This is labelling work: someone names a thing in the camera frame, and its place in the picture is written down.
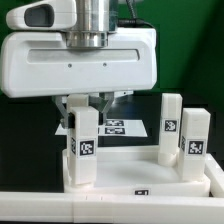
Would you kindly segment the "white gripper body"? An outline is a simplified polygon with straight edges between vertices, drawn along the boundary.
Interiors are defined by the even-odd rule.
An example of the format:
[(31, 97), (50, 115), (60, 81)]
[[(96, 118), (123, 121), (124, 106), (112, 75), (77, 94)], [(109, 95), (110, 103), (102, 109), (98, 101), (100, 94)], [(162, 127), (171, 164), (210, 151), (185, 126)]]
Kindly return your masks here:
[(14, 32), (1, 49), (0, 89), (11, 98), (149, 90), (156, 31), (120, 28), (100, 49), (72, 48), (59, 32)]

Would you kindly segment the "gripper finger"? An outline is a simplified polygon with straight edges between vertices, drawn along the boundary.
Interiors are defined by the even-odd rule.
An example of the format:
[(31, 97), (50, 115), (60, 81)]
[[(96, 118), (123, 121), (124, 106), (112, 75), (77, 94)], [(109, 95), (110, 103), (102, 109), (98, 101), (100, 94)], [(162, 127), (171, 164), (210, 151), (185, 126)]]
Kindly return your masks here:
[(114, 93), (105, 92), (99, 94), (99, 104), (97, 110), (99, 111), (99, 124), (103, 125), (107, 119), (107, 113), (114, 102)]
[(60, 123), (63, 128), (71, 129), (75, 127), (75, 116), (66, 110), (66, 107), (63, 104), (62, 96), (55, 96), (54, 103), (61, 113)]

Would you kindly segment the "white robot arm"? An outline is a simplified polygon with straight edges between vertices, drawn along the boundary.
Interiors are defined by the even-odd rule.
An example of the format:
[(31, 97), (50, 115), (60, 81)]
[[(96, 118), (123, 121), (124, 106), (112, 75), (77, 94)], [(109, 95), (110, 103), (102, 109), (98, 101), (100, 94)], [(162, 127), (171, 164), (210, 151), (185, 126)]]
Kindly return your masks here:
[(156, 30), (120, 19), (119, 0), (39, 0), (10, 10), (1, 47), (0, 89), (11, 98), (85, 94), (105, 119), (117, 92), (157, 81)]

